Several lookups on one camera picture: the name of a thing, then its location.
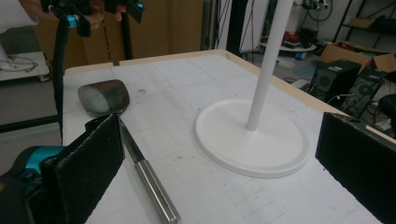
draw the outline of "black sponge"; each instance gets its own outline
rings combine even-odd
[[[118,114],[94,119],[86,129],[57,156],[40,163],[58,223],[85,223],[124,159]]]
[[[384,223],[396,223],[396,145],[357,119],[324,113],[316,158]]]

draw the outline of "white round base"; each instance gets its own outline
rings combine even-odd
[[[255,132],[248,131],[251,100],[226,100],[207,107],[196,121],[204,152],[241,175],[276,178],[291,175],[308,157],[303,128],[281,108],[264,105]]]

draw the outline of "cable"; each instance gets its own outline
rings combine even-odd
[[[18,56],[11,56],[10,59],[13,60],[13,61],[15,61],[15,59],[24,59],[24,60],[28,61],[29,63],[11,62],[11,61],[5,61],[5,60],[0,60],[0,62],[2,62],[2,63],[10,63],[10,64],[19,64],[19,65],[27,64],[27,65],[32,65],[32,66],[28,67],[28,68],[22,68],[22,69],[6,69],[6,68],[1,68],[0,67],[0,71],[5,71],[5,72],[26,72],[26,73],[29,73],[33,69],[38,67],[38,63],[35,63],[33,60],[28,59],[28,58],[18,57]]]

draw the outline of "white table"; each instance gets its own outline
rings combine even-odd
[[[69,69],[64,144],[93,119],[78,101],[78,87],[120,79],[131,97],[121,118],[183,223],[378,223],[314,158],[322,112],[336,110],[276,77],[266,102],[290,113],[308,133],[310,157],[300,171],[252,178],[224,169],[201,150],[194,130],[200,111],[221,100],[251,99],[259,72],[223,50]],[[87,223],[160,223],[129,155]]]

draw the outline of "metal hammer handle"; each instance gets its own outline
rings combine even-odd
[[[122,130],[122,139],[124,145],[127,147],[133,161],[134,167],[140,175],[143,184],[148,191],[148,195],[154,203],[158,214],[160,215],[163,223],[165,224],[178,224],[181,223],[180,215],[178,214],[171,199],[166,193],[160,179],[155,174],[149,161],[147,161],[141,153],[137,143],[132,138],[125,124],[120,121]]]

